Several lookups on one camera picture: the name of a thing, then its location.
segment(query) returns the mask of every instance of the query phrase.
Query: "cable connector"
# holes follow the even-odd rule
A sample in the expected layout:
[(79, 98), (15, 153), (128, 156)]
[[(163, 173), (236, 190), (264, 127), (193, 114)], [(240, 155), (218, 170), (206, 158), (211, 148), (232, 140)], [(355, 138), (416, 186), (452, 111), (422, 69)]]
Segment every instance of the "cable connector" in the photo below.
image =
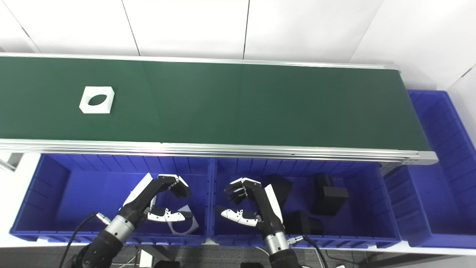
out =
[(303, 239), (304, 239), (304, 238), (303, 238), (302, 236), (292, 237), (292, 238), (288, 239), (288, 243), (289, 243), (290, 245), (294, 245), (295, 243), (297, 243), (297, 242), (299, 242), (299, 241), (301, 241), (301, 240), (303, 240)]
[(100, 219), (105, 225), (109, 225), (111, 223), (111, 219), (100, 212), (96, 214), (96, 217), (98, 217), (98, 219)]

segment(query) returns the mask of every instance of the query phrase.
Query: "oval hole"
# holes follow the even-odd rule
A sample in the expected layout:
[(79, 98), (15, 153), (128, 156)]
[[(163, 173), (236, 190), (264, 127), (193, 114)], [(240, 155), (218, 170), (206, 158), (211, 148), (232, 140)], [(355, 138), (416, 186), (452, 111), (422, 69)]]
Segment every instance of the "oval hole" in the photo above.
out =
[(88, 104), (89, 104), (89, 105), (92, 105), (92, 106), (98, 105), (98, 104), (103, 103), (103, 102), (106, 100), (106, 98), (107, 98), (106, 95), (104, 95), (104, 94), (99, 94), (99, 95), (96, 95), (96, 96), (92, 97), (92, 98), (89, 100)]

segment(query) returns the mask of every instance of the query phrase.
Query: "robotic arm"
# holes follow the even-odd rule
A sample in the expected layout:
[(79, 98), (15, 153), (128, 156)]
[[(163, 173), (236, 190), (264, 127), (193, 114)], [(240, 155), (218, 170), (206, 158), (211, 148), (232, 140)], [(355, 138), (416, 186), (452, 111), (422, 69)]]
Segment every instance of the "robotic arm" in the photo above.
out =
[(99, 232), (73, 260), (72, 268), (107, 268), (124, 242), (145, 219), (160, 222), (183, 221), (192, 218), (190, 212), (180, 212), (155, 206), (157, 193), (170, 190), (176, 197), (190, 197), (185, 181), (177, 175), (160, 174), (152, 179), (148, 174), (131, 192), (124, 206), (109, 225)]
[(249, 178), (240, 178), (231, 182), (225, 193), (235, 204), (246, 198), (254, 201), (258, 213), (245, 210), (232, 210), (216, 206), (215, 211), (223, 217), (240, 224), (256, 227), (261, 234), (269, 253), (272, 268), (300, 268), (296, 253), (289, 247), (283, 225), (281, 210), (272, 185), (263, 188), (261, 183)]

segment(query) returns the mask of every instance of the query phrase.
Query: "blue plastic bin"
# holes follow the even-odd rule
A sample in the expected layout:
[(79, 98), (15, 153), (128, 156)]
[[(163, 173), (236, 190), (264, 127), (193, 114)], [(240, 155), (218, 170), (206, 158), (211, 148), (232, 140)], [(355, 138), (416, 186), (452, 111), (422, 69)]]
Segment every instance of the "blue plastic bin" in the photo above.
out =
[[(113, 218), (131, 190), (146, 173), (178, 174), (193, 189), (190, 198), (170, 191), (158, 194), (158, 206), (178, 209), (189, 205), (199, 229), (190, 235), (173, 235), (167, 223), (146, 220), (130, 236), (129, 244), (199, 245), (207, 237), (212, 187), (210, 158), (135, 155), (42, 155), (10, 233), (24, 240), (38, 238), (67, 242), (78, 222), (91, 212)], [(191, 221), (174, 223), (186, 231)], [(77, 234), (88, 243), (104, 229), (92, 219)]]
[[(313, 176), (332, 174), (334, 186), (346, 187), (350, 198), (336, 216), (313, 216), (322, 221), (324, 235), (309, 236), (322, 247), (367, 248), (389, 247), (400, 241), (383, 178), (377, 163), (218, 158), (213, 205), (256, 211), (251, 201), (235, 205), (223, 189), (240, 177), (249, 177), (267, 185), (267, 176), (280, 175), (293, 183), (283, 207), (283, 214), (295, 210), (310, 211), (314, 199)], [(220, 215), (212, 214), (211, 237), (220, 245), (262, 246), (263, 238), (256, 228), (247, 227)], [(306, 242), (297, 244), (309, 247)]]
[(448, 94), (408, 91), (439, 158), (385, 177), (399, 231), (412, 247), (476, 248), (476, 153)]

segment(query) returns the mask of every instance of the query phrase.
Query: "white part in bin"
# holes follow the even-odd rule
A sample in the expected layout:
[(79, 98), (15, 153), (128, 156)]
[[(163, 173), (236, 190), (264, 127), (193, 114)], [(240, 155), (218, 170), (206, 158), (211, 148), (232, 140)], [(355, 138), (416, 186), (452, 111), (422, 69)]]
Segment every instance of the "white part in bin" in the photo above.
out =
[[(98, 105), (89, 105), (89, 101), (97, 95), (106, 95), (106, 99)], [(84, 88), (83, 97), (79, 108), (83, 113), (110, 113), (114, 90), (110, 86), (87, 86)]]

